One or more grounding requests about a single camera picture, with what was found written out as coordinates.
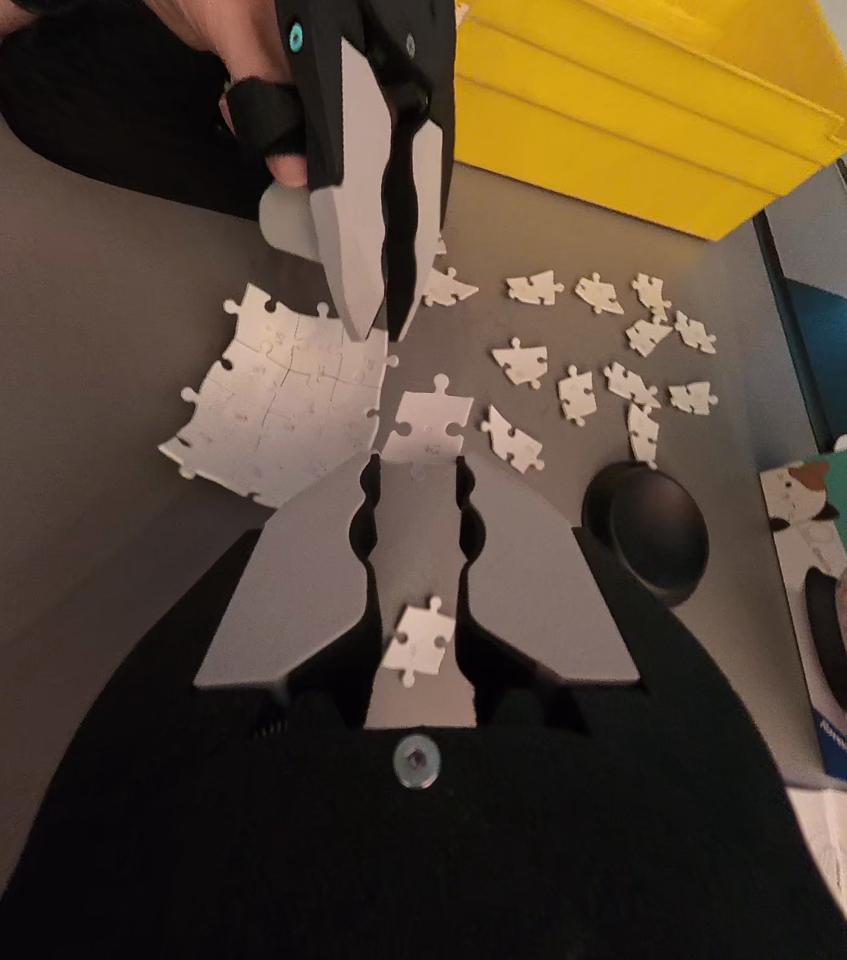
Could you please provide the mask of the scattered loose puzzle pieces group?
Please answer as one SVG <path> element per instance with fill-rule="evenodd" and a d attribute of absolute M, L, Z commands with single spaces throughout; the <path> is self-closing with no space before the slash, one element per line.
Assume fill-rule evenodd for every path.
<path fill-rule="evenodd" d="M 553 270 L 508 277 L 505 286 L 511 300 L 526 306 L 555 306 L 557 296 L 566 289 L 555 278 Z M 646 318 L 638 319 L 625 329 L 631 351 L 648 358 L 675 332 L 686 347 L 700 354 L 716 354 L 717 336 L 710 333 L 702 321 L 681 310 L 671 310 L 672 303 L 663 295 L 661 278 L 639 273 L 631 286 L 648 313 Z M 476 293 L 478 287 L 461 281 L 454 268 L 433 268 L 423 288 L 422 302 L 426 306 L 450 307 Z M 624 313 L 616 287 L 604 281 L 597 272 L 581 277 L 574 287 L 574 294 L 596 316 L 622 316 Z M 549 352 L 544 345 L 524 345 L 520 338 L 513 337 L 508 346 L 492 349 L 489 355 L 513 386 L 542 388 L 543 377 L 549 370 Z M 653 411 L 662 406 L 659 389 L 647 384 L 637 372 L 619 361 L 605 366 L 602 375 L 608 391 L 628 403 L 627 436 L 633 459 L 655 469 L 659 425 L 653 418 Z M 667 390 L 670 405 L 684 414 L 707 416 L 718 404 L 708 381 L 670 386 Z M 569 365 L 564 376 L 558 379 L 556 391 L 562 417 L 574 426 L 585 426 L 588 417 L 598 411 L 595 375 L 591 370 Z M 494 405 L 488 407 L 479 429 L 488 437 L 492 453 L 512 469 L 524 474 L 530 469 L 541 471 L 544 468 L 542 443 L 514 426 Z"/>

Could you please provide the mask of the person's left hand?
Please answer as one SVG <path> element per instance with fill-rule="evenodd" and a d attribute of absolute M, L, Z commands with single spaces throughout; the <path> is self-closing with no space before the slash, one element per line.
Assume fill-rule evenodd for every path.
<path fill-rule="evenodd" d="M 146 7 L 183 43 L 214 54 L 231 87 L 250 80 L 290 85 L 274 1 L 147 1 Z"/>

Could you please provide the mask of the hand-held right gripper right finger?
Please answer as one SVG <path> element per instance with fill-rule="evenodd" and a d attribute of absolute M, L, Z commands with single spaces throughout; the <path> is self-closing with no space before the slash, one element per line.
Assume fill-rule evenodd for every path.
<path fill-rule="evenodd" d="M 572 523 L 549 499 L 477 454 L 457 458 L 457 501 L 458 597 L 478 632 L 558 683 L 641 678 Z"/>

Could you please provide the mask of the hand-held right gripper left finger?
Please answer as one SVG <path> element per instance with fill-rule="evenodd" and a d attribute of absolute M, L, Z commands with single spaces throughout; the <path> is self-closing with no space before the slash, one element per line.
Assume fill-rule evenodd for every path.
<path fill-rule="evenodd" d="M 265 522 L 194 686 L 278 690 L 371 619 L 380 458 L 359 453 Z"/>

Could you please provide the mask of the black round ball stand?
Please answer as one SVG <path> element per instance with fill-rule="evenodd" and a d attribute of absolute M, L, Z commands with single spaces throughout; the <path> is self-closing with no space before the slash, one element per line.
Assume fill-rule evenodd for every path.
<path fill-rule="evenodd" d="M 612 462 L 589 481 L 581 522 L 658 601 L 675 609 L 710 558 L 704 515 L 676 479 L 645 462 Z"/>

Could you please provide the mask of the assembled white puzzle section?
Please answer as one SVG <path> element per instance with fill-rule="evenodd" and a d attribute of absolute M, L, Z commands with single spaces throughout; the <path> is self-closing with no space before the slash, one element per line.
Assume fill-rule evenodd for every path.
<path fill-rule="evenodd" d="M 385 329 L 353 340 L 324 302 L 304 314 L 248 283 L 223 307 L 233 337 L 200 386 L 181 391 L 192 414 L 158 451 L 185 479 L 278 509 L 373 447 L 399 359 Z"/>

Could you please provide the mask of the white puzzle piece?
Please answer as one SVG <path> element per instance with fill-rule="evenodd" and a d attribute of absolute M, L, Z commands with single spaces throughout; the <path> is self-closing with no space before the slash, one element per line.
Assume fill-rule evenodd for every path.
<path fill-rule="evenodd" d="M 451 464 L 462 454 L 464 438 L 449 432 L 450 426 L 467 426 L 474 399 L 449 393 L 450 378 L 438 373 L 431 390 L 406 390 L 398 404 L 395 422 L 409 433 L 391 431 L 380 451 L 389 464 L 423 466 Z"/>
<path fill-rule="evenodd" d="M 380 667 L 398 674 L 410 690 L 419 676 L 437 676 L 449 646 L 454 641 L 455 618 L 442 611 L 438 595 L 425 606 L 404 608 L 383 655 Z"/>

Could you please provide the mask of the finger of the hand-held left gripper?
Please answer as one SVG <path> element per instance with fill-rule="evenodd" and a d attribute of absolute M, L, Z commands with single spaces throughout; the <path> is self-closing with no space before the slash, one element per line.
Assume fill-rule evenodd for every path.
<path fill-rule="evenodd" d="M 444 214 L 444 134 L 433 121 L 400 128 L 388 183 L 388 330 L 406 338 L 425 294 Z"/>
<path fill-rule="evenodd" d="M 365 341 L 384 300 L 382 186 L 392 119 L 368 59 L 341 40 L 344 172 L 311 193 L 326 282 L 349 338 Z"/>

